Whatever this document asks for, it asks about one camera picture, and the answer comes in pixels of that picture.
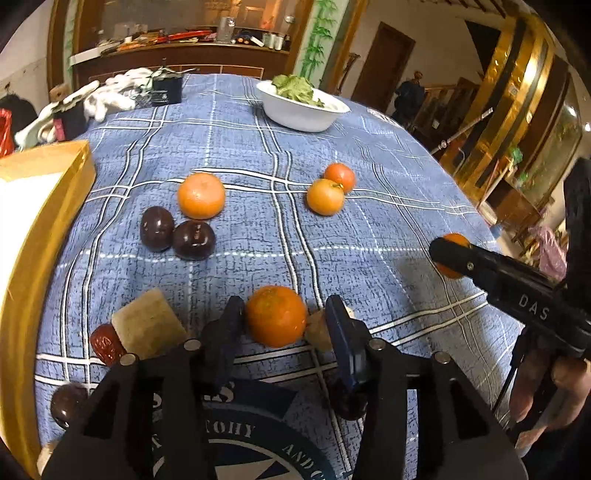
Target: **leafy greens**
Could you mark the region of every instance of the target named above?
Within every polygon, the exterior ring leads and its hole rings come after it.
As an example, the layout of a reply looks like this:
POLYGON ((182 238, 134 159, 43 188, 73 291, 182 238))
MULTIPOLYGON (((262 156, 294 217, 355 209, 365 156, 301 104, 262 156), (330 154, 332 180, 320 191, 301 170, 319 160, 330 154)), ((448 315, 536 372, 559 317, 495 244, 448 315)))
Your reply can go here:
POLYGON ((277 88, 277 95, 296 102, 324 108, 324 103, 314 100, 312 84, 304 77, 297 75, 277 75, 271 82, 277 88))

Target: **white bowl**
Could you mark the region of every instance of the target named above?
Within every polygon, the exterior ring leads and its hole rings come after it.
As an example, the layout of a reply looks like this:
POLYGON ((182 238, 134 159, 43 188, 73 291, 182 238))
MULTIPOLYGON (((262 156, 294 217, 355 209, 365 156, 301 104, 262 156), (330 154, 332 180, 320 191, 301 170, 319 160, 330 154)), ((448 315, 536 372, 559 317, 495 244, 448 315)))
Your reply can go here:
POLYGON ((343 102, 317 89, 313 89, 314 99, 322 100, 325 108, 276 95, 277 88, 270 80, 259 82, 256 88, 262 93, 262 105, 269 118, 294 130, 322 132, 343 113, 350 112, 343 102))

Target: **green vegetable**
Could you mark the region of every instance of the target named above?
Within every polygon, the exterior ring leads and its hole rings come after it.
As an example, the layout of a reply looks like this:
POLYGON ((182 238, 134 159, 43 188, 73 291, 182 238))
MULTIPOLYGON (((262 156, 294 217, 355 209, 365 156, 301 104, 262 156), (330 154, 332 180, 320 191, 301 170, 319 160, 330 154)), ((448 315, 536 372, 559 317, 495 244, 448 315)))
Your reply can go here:
POLYGON ((515 165, 519 164, 523 160, 523 153, 519 147, 513 148, 510 155, 515 165))
POLYGON ((312 84, 304 77, 297 75, 277 75, 271 82, 277 88, 277 95, 296 102, 306 103, 324 108, 324 103, 314 100, 312 84))

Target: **wall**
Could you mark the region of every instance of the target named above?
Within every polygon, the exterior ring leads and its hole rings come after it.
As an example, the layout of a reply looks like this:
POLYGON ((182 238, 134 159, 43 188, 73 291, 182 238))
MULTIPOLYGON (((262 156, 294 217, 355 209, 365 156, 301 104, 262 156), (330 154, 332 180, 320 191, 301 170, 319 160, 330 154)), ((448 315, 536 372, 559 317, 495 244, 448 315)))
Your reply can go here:
MULTIPOLYGON (((476 9, 447 4, 422 3, 418 0, 371 0, 353 39, 351 52, 361 55, 343 86, 343 96, 350 98, 359 79, 380 22, 400 30, 416 44, 402 74, 412 77, 423 73, 423 85, 452 85, 460 76, 480 83, 483 68, 464 20, 501 28, 503 18, 476 9)), ((394 110, 390 103, 387 113, 394 110)))
POLYGON ((10 82, 10 90, 29 100, 37 112, 49 102, 46 58, 52 5, 53 0, 43 2, 0 52, 0 97, 10 82))

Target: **bottle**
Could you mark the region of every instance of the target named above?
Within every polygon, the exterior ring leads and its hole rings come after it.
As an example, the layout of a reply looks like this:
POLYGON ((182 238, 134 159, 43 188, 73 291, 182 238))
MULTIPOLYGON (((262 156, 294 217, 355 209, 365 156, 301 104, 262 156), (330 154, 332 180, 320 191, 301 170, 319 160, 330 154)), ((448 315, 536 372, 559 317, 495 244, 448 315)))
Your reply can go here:
POLYGON ((281 47, 282 50, 289 51, 291 47, 291 38, 289 35, 286 35, 283 39, 283 45, 281 47))
POLYGON ((283 35, 279 34, 275 38, 275 49, 281 50, 282 46, 283 46, 283 35))

